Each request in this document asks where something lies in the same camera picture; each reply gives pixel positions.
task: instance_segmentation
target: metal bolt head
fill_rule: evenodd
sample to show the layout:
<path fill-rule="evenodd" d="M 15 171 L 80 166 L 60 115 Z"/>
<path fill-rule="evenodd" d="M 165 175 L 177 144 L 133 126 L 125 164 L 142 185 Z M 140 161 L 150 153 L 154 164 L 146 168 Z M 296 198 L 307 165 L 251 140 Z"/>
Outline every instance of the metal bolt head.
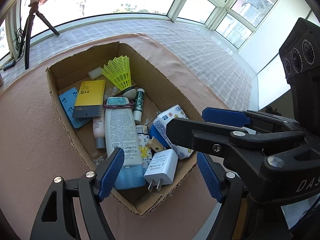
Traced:
<path fill-rule="evenodd" d="M 222 150 L 222 147 L 221 147 L 220 144 L 215 144 L 215 145 L 212 146 L 212 150 L 213 150 L 214 153 L 220 153 L 221 150 Z"/>
<path fill-rule="evenodd" d="M 233 172 L 227 172 L 227 177 L 233 179 L 236 175 Z"/>
<path fill-rule="evenodd" d="M 245 136 L 245 133 L 240 131 L 233 131 L 232 133 L 236 136 Z"/>
<path fill-rule="evenodd" d="M 86 176 L 87 178 L 92 178 L 92 177 L 94 176 L 94 171 L 88 171 L 88 172 L 85 174 L 85 176 Z"/>
<path fill-rule="evenodd" d="M 277 156 L 269 156 L 267 158 L 268 163 L 275 168 L 284 167 L 284 161 Z"/>
<path fill-rule="evenodd" d="M 55 177 L 53 180 L 55 183 L 59 183 L 60 181 L 62 181 L 61 177 Z"/>

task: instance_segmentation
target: windowsill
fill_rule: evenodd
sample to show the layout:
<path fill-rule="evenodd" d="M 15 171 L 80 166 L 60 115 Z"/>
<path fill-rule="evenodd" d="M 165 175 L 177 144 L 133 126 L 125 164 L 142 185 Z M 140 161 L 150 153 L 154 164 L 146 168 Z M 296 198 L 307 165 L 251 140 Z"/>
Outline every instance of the windowsill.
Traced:
<path fill-rule="evenodd" d="M 155 19 L 155 20 L 170 20 L 167 15 L 161 14 L 149 14 L 149 13 L 115 13 L 115 14 L 105 14 L 105 15 L 98 15 L 98 16 L 91 16 L 86 18 L 76 19 L 74 21 L 70 21 L 67 23 L 63 23 L 60 25 L 55 26 L 55 29 L 58 32 L 64 32 L 76 27 L 80 27 L 83 25 L 88 25 L 92 23 L 98 22 L 105 22 L 105 21 L 114 21 L 114 20 L 125 20 L 125 19 Z M 47 29 L 43 32 L 40 32 L 34 35 L 31 38 L 30 45 L 37 44 L 44 39 L 53 36 L 54 33 Z"/>
<path fill-rule="evenodd" d="M 193 21 L 193 20 L 188 20 L 188 19 L 185 19 L 185 18 L 177 18 L 177 19 L 176 19 L 176 22 L 189 23 L 189 24 L 198 25 L 198 26 L 207 28 L 207 27 L 205 26 L 205 24 L 203 24 L 203 23 L 196 22 L 196 21 Z"/>

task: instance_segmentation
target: blue object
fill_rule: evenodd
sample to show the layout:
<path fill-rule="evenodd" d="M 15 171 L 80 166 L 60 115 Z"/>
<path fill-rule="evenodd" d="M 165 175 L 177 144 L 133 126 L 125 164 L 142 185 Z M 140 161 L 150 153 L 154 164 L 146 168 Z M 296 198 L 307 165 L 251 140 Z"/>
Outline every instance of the blue object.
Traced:
<path fill-rule="evenodd" d="M 110 195 L 123 163 L 124 151 L 120 149 L 100 181 L 98 198 L 100 198 L 101 201 Z"/>
<path fill-rule="evenodd" d="M 142 187 L 146 184 L 143 178 L 142 165 L 122 167 L 115 182 L 116 190 Z"/>
<path fill-rule="evenodd" d="M 87 122 L 92 120 L 90 117 L 86 118 L 72 118 L 73 109 L 75 107 L 78 91 L 76 88 L 71 88 L 67 92 L 64 92 L 59 96 L 60 102 L 66 113 L 69 121 L 71 122 L 73 128 L 79 129 L 81 126 L 85 125 Z"/>
<path fill-rule="evenodd" d="M 211 107 L 207 107 L 202 111 L 202 118 L 206 122 L 230 125 L 235 127 L 243 127 L 246 124 L 250 124 L 251 122 L 251 118 L 246 117 L 244 112 Z"/>
<path fill-rule="evenodd" d="M 162 135 L 159 133 L 159 131 L 157 130 L 157 128 L 152 125 L 149 129 L 149 134 L 150 134 L 150 138 L 152 139 L 153 136 L 156 137 L 156 139 L 167 149 L 170 149 L 169 144 L 167 143 L 167 141 L 162 137 Z"/>
<path fill-rule="evenodd" d="M 197 163 L 211 196 L 219 203 L 222 203 L 223 195 L 221 193 L 220 181 L 201 152 L 197 153 Z"/>

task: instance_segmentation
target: small black device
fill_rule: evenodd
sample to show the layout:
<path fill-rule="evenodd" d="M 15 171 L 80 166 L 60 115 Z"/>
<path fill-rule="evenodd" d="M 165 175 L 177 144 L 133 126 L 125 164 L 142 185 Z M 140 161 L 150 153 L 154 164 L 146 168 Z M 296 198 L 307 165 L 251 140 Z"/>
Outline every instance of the small black device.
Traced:
<path fill-rule="evenodd" d="M 8 63 L 6 63 L 4 65 L 4 67 L 3 67 L 3 71 L 6 71 L 7 69 L 14 67 L 15 64 L 16 64 L 16 60 L 15 59 L 10 61 L 10 62 L 8 62 Z"/>
<path fill-rule="evenodd" d="M 320 135 L 320 27 L 299 18 L 279 49 L 294 118 Z"/>

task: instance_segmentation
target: badminton shuttlecock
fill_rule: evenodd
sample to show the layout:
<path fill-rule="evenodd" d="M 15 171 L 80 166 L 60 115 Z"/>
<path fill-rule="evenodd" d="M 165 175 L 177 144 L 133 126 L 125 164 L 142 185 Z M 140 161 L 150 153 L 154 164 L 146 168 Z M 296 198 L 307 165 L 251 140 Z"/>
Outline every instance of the badminton shuttlecock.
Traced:
<path fill-rule="evenodd" d="M 104 65 L 102 73 L 122 91 L 124 97 L 129 100 L 135 99 L 137 91 L 131 85 L 130 65 L 127 56 L 115 57 L 113 60 L 109 60 L 108 65 Z"/>

